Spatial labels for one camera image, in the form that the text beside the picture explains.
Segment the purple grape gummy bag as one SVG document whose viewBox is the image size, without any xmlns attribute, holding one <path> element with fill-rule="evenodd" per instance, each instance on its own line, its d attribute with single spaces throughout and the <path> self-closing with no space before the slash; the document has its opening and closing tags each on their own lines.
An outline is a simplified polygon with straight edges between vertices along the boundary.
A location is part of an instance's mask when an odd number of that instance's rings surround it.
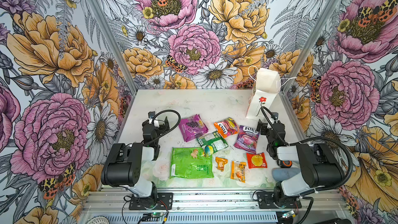
<svg viewBox="0 0 398 224">
<path fill-rule="evenodd" d="M 178 127 L 185 142 L 200 138 L 208 133 L 208 127 L 205 125 L 199 114 L 182 119 Z"/>
</svg>

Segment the green Lays chips bag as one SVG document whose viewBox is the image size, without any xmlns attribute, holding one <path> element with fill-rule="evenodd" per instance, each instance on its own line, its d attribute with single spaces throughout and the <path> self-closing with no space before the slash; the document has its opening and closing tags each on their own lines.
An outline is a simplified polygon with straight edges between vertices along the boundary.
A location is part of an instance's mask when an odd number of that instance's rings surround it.
<svg viewBox="0 0 398 224">
<path fill-rule="evenodd" d="M 173 148 L 170 177 L 213 178 L 212 156 L 207 157 L 201 147 Z"/>
</svg>

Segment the white floral paper bag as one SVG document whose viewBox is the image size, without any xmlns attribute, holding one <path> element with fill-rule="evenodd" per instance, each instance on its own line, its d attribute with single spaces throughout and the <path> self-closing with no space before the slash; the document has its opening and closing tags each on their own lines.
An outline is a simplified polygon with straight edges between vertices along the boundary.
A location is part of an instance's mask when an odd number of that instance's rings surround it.
<svg viewBox="0 0 398 224">
<path fill-rule="evenodd" d="M 280 93 L 281 87 L 289 80 L 296 79 L 296 77 L 281 79 L 277 71 L 267 68 L 258 69 L 255 73 L 255 76 L 256 77 L 253 78 L 250 75 L 251 79 L 254 80 L 254 86 L 249 98 L 246 118 L 252 120 L 260 118 L 264 120 L 264 117 L 261 113 L 261 107 L 270 108 L 272 102 Z"/>
</svg>

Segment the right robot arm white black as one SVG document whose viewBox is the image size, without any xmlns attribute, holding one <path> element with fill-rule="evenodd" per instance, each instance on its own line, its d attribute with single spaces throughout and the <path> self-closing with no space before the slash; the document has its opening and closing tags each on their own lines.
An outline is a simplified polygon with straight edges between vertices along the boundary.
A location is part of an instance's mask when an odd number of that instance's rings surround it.
<svg viewBox="0 0 398 224">
<path fill-rule="evenodd" d="M 286 162 L 297 162 L 300 172 L 289 179 L 278 181 L 273 193 L 260 197 L 259 203 L 272 202 L 276 207 L 294 207 L 300 204 L 299 198 L 316 191 L 340 187 L 347 178 L 327 145 L 332 139 L 324 138 L 323 143 L 310 144 L 314 138 L 297 143 L 282 140 L 285 126 L 275 123 L 273 126 L 259 120 L 257 131 L 265 135 L 268 141 L 267 152 L 280 167 Z"/>
</svg>

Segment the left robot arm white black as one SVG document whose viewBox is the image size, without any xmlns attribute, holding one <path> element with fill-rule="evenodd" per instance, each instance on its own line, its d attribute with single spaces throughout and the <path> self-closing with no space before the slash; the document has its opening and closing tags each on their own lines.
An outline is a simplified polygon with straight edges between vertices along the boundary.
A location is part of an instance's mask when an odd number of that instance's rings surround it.
<svg viewBox="0 0 398 224">
<path fill-rule="evenodd" d="M 155 183 L 141 176 L 142 163 L 156 161 L 160 153 L 159 137 L 170 130 L 167 119 L 148 119 L 143 123 L 143 141 L 114 144 L 104 164 L 101 182 L 105 186 L 120 187 L 138 198 L 156 201 Z"/>
</svg>

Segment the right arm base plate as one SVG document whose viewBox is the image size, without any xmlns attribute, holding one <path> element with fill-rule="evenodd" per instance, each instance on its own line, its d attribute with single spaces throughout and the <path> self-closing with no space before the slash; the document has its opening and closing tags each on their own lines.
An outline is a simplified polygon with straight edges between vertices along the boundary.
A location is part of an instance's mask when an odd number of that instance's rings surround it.
<svg viewBox="0 0 398 224">
<path fill-rule="evenodd" d="M 284 194 L 277 196 L 276 193 L 270 191 L 257 191 L 253 198 L 260 209 L 302 208 L 299 198 L 286 197 Z"/>
</svg>

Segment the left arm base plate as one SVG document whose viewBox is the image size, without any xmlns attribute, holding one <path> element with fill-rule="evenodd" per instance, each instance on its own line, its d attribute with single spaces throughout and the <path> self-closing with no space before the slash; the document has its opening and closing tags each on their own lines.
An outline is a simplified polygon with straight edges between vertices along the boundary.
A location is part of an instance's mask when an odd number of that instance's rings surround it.
<svg viewBox="0 0 398 224">
<path fill-rule="evenodd" d="M 173 193 L 158 193 L 147 198 L 132 197 L 129 202 L 131 211 L 171 210 L 173 206 Z"/>
</svg>

